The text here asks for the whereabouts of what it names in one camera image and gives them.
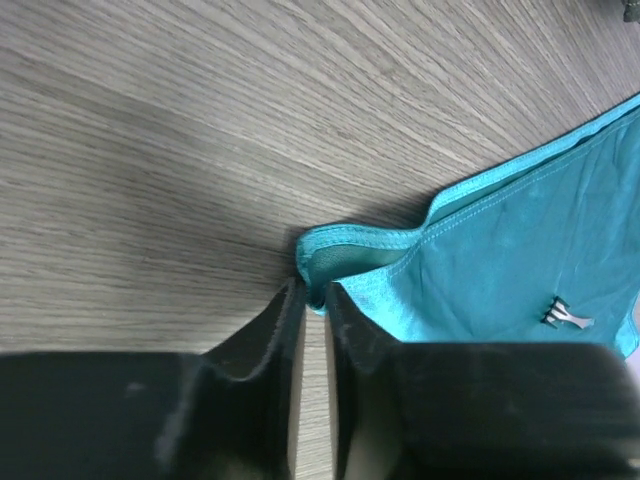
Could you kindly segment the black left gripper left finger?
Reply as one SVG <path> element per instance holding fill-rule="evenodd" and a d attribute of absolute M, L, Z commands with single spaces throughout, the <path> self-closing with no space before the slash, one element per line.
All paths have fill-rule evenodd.
<path fill-rule="evenodd" d="M 5 479 L 290 479 L 305 289 L 201 353 L 1 358 Z"/>

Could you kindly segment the teal satin napkin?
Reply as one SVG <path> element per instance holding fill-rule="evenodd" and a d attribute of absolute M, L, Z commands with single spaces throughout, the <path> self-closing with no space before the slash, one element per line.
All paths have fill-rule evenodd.
<path fill-rule="evenodd" d="M 405 342 L 639 345 L 639 101 L 441 191 L 413 229 L 316 227 L 296 246 L 309 306 L 339 283 Z M 555 296 L 580 330 L 540 323 Z"/>

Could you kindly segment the silver metal fork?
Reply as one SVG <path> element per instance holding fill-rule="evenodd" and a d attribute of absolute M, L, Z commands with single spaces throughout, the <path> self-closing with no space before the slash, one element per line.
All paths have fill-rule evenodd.
<path fill-rule="evenodd" d="M 595 320 L 590 317 L 574 315 L 570 311 L 567 302 L 559 296 L 555 296 L 548 310 L 542 316 L 540 323 L 559 329 L 561 324 L 573 325 L 575 328 L 585 330 L 594 325 Z"/>

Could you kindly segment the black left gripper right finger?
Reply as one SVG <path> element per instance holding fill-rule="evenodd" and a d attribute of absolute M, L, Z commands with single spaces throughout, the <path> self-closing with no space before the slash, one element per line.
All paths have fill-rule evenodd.
<path fill-rule="evenodd" d="M 639 393 L 580 343 L 403 343 L 326 292 L 338 479 L 635 479 Z"/>

